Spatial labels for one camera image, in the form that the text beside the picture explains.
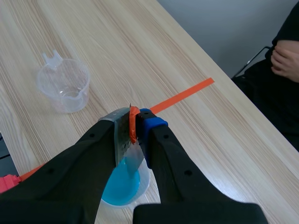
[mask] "measuring cup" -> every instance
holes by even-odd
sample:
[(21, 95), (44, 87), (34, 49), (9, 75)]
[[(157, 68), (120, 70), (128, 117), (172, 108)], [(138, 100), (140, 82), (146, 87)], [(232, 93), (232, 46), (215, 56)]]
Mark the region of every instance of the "measuring cup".
[(58, 112), (77, 112), (88, 102), (88, 68), (80, 61), (63, 59), (56, 50), (53, 53), (53, 58), (43, 53), (46, 65), (37, 74), (37, 87)]
[(150, 171), (145, 159), (133, 176), (126, 164), (130, 160), (126, 159), (127, 157), (114, 169), (103, 192), (101, 203), (109, 207), (119, 209), (128, 207), (143, 195), (150, 185)]

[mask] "black clothing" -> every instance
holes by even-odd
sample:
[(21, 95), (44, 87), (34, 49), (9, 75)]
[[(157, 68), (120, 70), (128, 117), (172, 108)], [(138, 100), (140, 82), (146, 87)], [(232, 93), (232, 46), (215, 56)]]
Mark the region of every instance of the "black clothing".
[(299, 2), (274, 38), (266, 59), (233, 81), (299, 151), (299, 83), (275, 75), (271, 70), (270, 57), (279, 40), (299, 42)]

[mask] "empty plastic measuring cup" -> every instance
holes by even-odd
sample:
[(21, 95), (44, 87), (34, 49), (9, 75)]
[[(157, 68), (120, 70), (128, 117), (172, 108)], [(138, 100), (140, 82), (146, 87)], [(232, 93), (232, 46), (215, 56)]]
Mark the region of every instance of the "empty plastic measuring cup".
[(80, 61), (63, 59), (56, 50), (53, 53), (53, 58), (43, 53), (46, 65), (37, 74), (37, 87), (58, 112), (79, 111), (88, 102), (88, 68)]

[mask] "person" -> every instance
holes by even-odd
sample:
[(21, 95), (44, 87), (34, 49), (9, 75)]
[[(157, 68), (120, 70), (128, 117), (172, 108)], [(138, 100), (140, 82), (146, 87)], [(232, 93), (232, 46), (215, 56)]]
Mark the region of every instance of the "person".
[(299, 151), (299, 2), (266, 59), (232, 80)]

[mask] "chair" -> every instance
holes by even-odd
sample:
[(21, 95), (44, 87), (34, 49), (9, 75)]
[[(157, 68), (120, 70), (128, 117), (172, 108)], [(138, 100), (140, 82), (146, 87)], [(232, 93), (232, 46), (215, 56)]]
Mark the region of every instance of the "chair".
[(263, 50), (270, 50), (271, 47), (263, 47), (253, 58), (251, 58), (232, 78), (237, 77)]

